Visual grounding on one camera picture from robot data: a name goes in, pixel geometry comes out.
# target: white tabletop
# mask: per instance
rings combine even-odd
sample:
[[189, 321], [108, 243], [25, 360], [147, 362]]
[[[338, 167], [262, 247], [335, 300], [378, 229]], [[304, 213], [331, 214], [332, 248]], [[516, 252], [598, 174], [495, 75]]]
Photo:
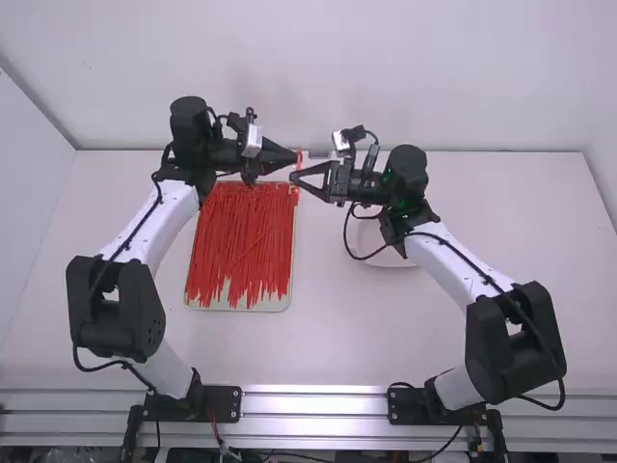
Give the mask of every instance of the white tabletop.
[[[148, 195], [159, 158], [156, 151], [79, 153], [0, 353], [2, 387], [40, 387], [42, 378], [46, 387], [140, 387], [124, 371], [75, 370], [65, 268], [75, 255], [95, 254], [127, 223]], [[617, 237], [582, 154], [430, 152], [428, 172], [427, 199], [460, 241], [502, 273], [550, 290], [566, 384], [617, 392]], [[182, 230], [156, 284], [166, 339], [204, 382], [420, 385], [463, 363], [465, 320], [454, 303], [419, 268], [349, 259], [343, 215], [302, 194], [292, 302], [282, 313], [186, 309], [197, 220]], [[100, 363], [86, 352], [83, 361]]]

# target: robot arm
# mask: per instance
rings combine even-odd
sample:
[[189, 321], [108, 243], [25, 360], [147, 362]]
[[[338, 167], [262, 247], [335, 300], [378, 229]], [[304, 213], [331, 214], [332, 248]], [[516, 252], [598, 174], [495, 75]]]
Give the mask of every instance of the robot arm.
[[[128, 368], [158, 395], [187, 402], [187, 416], [202, 408], [201, 380], [164, 341], [165, 311], [154, 285], [158, 266], [177, 234], [200, 210], [217, 172], [240, 173], [251, 185], [258, 176], [297, 161], [295, 152], [262, 137], [252, 108], [247, 108], [245, 117], [230, 113], [226, 118], [236, 140], [223, 137], [221, 118], [201, 98], [175, 101], [170, 118], [174, 141], [152, 174], [154, 188], [146, 202], [95, 257], [77, 256], [67, 267], [75, 364], [82, 371], [111, 365]], [[115, 289], [117, 300], [111, 295]], [[116, 360], [84, 367], [79, 347]]]
[[[376, 218], [385, 246], [426, 270], [466, 317], [465, 364], [426, 381], [423, 412], [434, 422], [485, 402], [498, 404], [557, 380], [563, 404], [566, 361], [549, 292], [537, 282], [516, 284], [459, 243], [424, 197], [426, 153], [403, 145], [389, 154], [383, 173], [373, 172], [377, 139], [362, 168], [355, 143], [371, 132], [358, 125], [333, 134], [342, 162], [328, 161], [291, 174], [290, 180], [326, 203], [351, 202], [343, 236], [356, 205], [380, 205]], [[304, 177], [320, 175], [321, 188]], [[367, 259], [353, 256], [354, 259]], [[508, 334], [506, 322], [521, 327]]]

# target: red plastic straw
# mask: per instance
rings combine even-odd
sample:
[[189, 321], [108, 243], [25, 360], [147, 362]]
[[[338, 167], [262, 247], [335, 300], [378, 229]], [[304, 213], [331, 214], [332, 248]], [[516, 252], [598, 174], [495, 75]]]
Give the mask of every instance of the red plastic straw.
[[249, 188], [238, 181], [217, 183], [201, 208], [186, 294], [210, 307], [221, 301], [247, 308], [289, 291], [294, 212], [298, 190], [286, 182]]

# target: black cable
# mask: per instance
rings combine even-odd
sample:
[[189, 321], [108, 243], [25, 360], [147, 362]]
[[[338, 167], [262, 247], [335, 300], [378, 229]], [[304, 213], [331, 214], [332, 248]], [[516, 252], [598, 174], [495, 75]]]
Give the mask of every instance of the black cable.
[[109, 267], [112, 264], [112, 262], [124, 250], [130, 249], [130, 243], [133, 240], [133, 238], [135, 237], [135, 235], [139, 232], [139, 230], [144, 225], [146, 220], [150, 217], [150, 215], [152, 215], [152, 213], [154, 212], [154, 209], [156, 209], [156, 207], [158, 207], [159, 204], [163, 203], [163, 192], [161, 190], [161, 186], [158, 184], [158, 181], [156, 180], [156, 173], [153, 172], [152, 175], [150, 176], [150, 178], [151, 178], [152, 182], [154, 183], [154, 187], [156, 188], [156, 193], [157, 193], [156, 200], [154, 201], [154, 203], [152, 203], [152, 205], [150, 206], [150, 209], [148, 209], [146, 214], [144, 214], [144, 217], [142, 217], [142, 220], [139, 221], [139, 223], [135, 226], [135, 228], [130, 233], [130, 235], [128, 235], [126, 237], [126, 239], [122, 242], [122, 244], [118, 247], [118, 249], [114, 252], [114, 254], [112, 254], [111, 257], [109, 257], [109, 259], [107, 259], [105, 261], [105, 263], [103, 264], [103, 266], [101, 267], [100, 271], [96, 275], [96, 278], [94, 279], [93, 285], [90, 288], [90, 298], [91, 299], [94, 296], [94, 293], [96, 292], [96, 289], [98, 288], [98, 285], [100, 285], [101, 280], [105, 276], [105, 273], [109, 270]]
[[268, 453], [268, 454], [266, 455], [266, 457], [265, 457], [265, 458], [262, 458], [262, 459], [261, 459], [261, 463], [266, 463], [266, 461], [268, 461], [268, 460], [270, 459], [270, 457], [271, 457], [272, 455], [274, 455], [274, 452], [275, 452], [275, 450], [274, 450], [274, 449], [272, 449], [272, 451], [270, 451], [270, 453]]
[[454, 439], [458, 437], [459, 433], [461, 432], [461, 429], [463, 429], [462, 425], [458, 427], [458, 429], [454, 432], [454, 434], [452, 434], [452, 437], [450, 437], [445, 444], [443, 444], [439, 449], [435, 450], [430, 455], [420, 458], [419, 460], [409, 460], [409, 463], [424, 463], [425, 461], [432, 460], [437, 455], [443, 453], [448, 447], [450, 447], [450, 444], [454, 442]]
[[352, 205], [347, 210], [347, 214], [345, 215], [345, 222], [343, 223], [343, 244], [345, 246], [345, 251], [347, 251], [347, 254], [349, 255], [349, 257], [351, 257], [354, 260], [368, 260], [370, 258], [377, 256], [379, 253], [384, 251], [388, 246], [391, 246], [392, 244], [396, 244], [397, 242], [403, 240], [405, 236], [400, 236], [392, 243], [386, 243], [385, 245], [381, 246], [380, 248], [377, 248], [375, 251], [373, 251], [372, 253], [366, 256], [362, 256], [362, 257], [356, 256], [354, 253], [351, 252], [351, 249], [349, 248], [349, 242], [347, 241], [347, 225], [349, 224], [349, 217], [351, 216], [351, 213], [354, 209], [355, 204], [356, 203], [352, 203]]
[[212, 106], [206, 106], [205, 110], [212, 115], [212, 118], [214, 118], [215, 122], [219, 119], [219, 117], [214, 112], [214, 108]]
[[[257, 454], [265, 454], [261, 451], [256, 452]], [[317, 463], [335, 463], [332, 460], [326, 460], [324, 458], [317, 458], [316, 456], [310, 456], [310, 455], [302, 455], [301, 453], [291, 453], [289, 451], [275, 451], [272, 450], [269, 454], [268, 454], [268, 458], [270, 458], [271, 456], [293, 456], [296, 458], [303, 458], [305, 460], [310, 460], [310, 461], [316, 461]]]
[[156, 449], [161, 450], [161, 423], [156, 419]]
[[379, 213], [375, 214], [375, 215], [356, 215], [356, 207], [358, 207], [360, 205], [360, 203], [352, 203], [350, 208], [351, 208], [351, 216], [354, 219], [357, 220], [373, 220], [376, 219], [377, 217], [379, 217]]
[[77, 352], [77, 346], [73, 344], [73, 362], [75, 363], [75, 366], [77, 367], [77, 369], [79, 369], [80, 371], [83, 371], [84, 373], [94, 373], [96, 371], [101, 371], [102, 369], [106, 369], [109, 367], [113, 367], [115, 365], [119, 365], [123, 369], [128, 369], [131, 373], [135, 375], [137, 379], [139, 379], [142, 382], [142, 384], [144, 384], [144, 386], [152, 390], [155, 394], [158, 394], [158, 392], [156, 391], [156, 388], [144, 376], [142, 376], [140, 372], [137, 371], [137, 369], [135, 369], [135, 367], [133, 367], [131, 364], [129, 364], [125, 360], [113, 360], [112, 362], [107, 362], [106, 364], [98, 365], [96, 367], [84, 367], [84, 365], [79, 360], [79, 353]]
[[[349, 244], [347, 242], [347, 225], [349, 223], [349, 217], [351, 215], [351, 212], [353, 211], [353, 208], [354, 208], [354, 204], [352, 204], [349, 207], [349, 210], [347, 211], [347, 214], [345, 216], [345, 222], [343, 224], [343, 244], [345, 245], [345, 250], [347, 251], [347, 254], [349, 254], [349, 256], [352, 259], [355, 259], [355, 260], [371, 259], [371, 258], [375, 257], [376, 255], [378, 255], [379, 253], [381, 253], [382, 251], [384, 251], [388, 246], [396, 244], [396, 243], [402, 241], [403, 239], [407, 238], [408, 236], [427, 236], [429, 238], [436, 239], [441, 245], [447, 246], [447, 248], [450, 249], [450, 251], [452, 251], [454, 254], [456, 254], [463, 262], [465, 262], [480, 277], [482, 277], [484, 279], [484, 282], [487, 285], [491, 285], [499, 293], [499, 295], [503, 298], [503, 300], [506, 301], [506, 303], [510, 306], [510, 308], [513, 309], [514, 312], [517, 313], [517, 316], [523, 321], [524, 326], [529, 331], [531, 331], [531, 333], [533, 334], [533, 337], [540, 344], [540, 348], [549, 356], [549, 361], [550, 361], [551, 366], [554, 368], [554, 370], [555, 370], [555, 372], [557, 374], [559, 373], [559, 366], [557, 365], [557, 361], [555, 360], [554, 355], [550, 351], [549, 346], [547, 345], [547, 342], [545, 341], [544, 337], [540, 334], [540, 332], [536, 328], [535, 324], [527, 316], [527, 314], [524, 312], [524, 310], [519, 306], [519, 304], [517, 304], [503, 290], [503, 288], [501, 286], [499, 286], [495, 282], [493, 277], [491, 277], [485, 271], [483, 271], [480, 267], [478, 267], [470, 258], [468, 258], [461, 251], [459, 251], [447, 239], [444, 239], [444, 238], [442, 238], [442, 237], [440, 237], [440, 236], [438, 236], [436, 234], [428, 233], [428, 232], [425, 232], [425, 231], [408, 231], [407, 233], [402, 234], [401, 236], [397, 237], [391, 243], [387, 243], [384, 246], [381, 246], [380, 248], [378, 248], [377, 250], [375, 250], [374, 252], [372, 252], [372, 253], [370, 253], [370, 254], [368, 254], [366, 256], [362, 256], [362, 257], [355, 256], [351, 252], [351, 249], [349, 248]], [[547, 403], [541, 402], [539, 400], [536, 400], [535, 398], [531, 398], [531, 397], [528, 397], [526, 395], [519, 395], [516, 398], [519, 398], [521, 400], [525, 400], [527, 402], [533, 403], [534, 405], [537, 405], [537, 406], [539, 406], [541, 408], [544, 408], [545, 410], [550, 410], [552, 412], [556, 412], [558, 410], [561, 410], [561, 408], [563, 407], [564, 403], [566, 402], [566, 387], [565, 387], [565, 384], [563, 382], [563, 378], [560, 377], [560, 376], [557, 377], [557, 386], [559, 388], [559, 399], [557, 400], [557, 403], [555, 405], [549, 405]]]
[[366, 132], [367, 135], [370, 135], [371, 137], [373, 137], [373, 139], [375, 140], [375, 144], [379, 145], [379, 138], [377, 138], [377, 135], [375, 135], [370, 130], [366, 130], [366, 129], [364, 130], [364, 132]]

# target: black mounting bracket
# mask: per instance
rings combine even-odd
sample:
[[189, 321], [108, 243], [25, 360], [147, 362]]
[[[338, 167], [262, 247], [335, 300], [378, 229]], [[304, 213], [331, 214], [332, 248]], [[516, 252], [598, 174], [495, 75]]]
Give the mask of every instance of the black mounting bracket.
[[401, 425], [486, 425], [486, 406], [472, 405], [436, 419], [429, 413], [423, 388], [388, 388], [388, 420]]
[[148, 391], [144, 401], [145, 422], [238, 422], [241, 415], [242, 389], [238, 386], [202, 386], [201, 405], [187, 406], [184, 400], [174, 400]]

